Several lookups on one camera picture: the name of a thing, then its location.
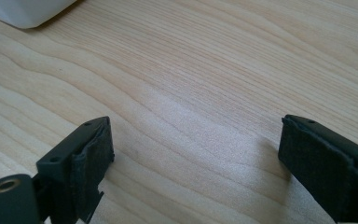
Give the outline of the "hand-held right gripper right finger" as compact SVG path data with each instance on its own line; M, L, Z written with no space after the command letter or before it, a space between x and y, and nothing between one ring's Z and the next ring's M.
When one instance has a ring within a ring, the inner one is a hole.
M335 222L358 223L358 145L322 124L282 118L279 160Z

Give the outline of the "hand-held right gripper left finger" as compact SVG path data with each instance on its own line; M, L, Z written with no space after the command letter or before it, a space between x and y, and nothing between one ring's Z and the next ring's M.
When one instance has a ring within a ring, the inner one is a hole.
M114 159L110 118L101 117L81 124L36 163L41 185L50 187L53 224L90 222Z

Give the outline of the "white container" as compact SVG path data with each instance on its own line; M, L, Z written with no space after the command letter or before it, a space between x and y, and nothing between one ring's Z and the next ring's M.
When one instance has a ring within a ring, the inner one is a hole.
M76 0L0 0L0 21L21 29L53 18Z

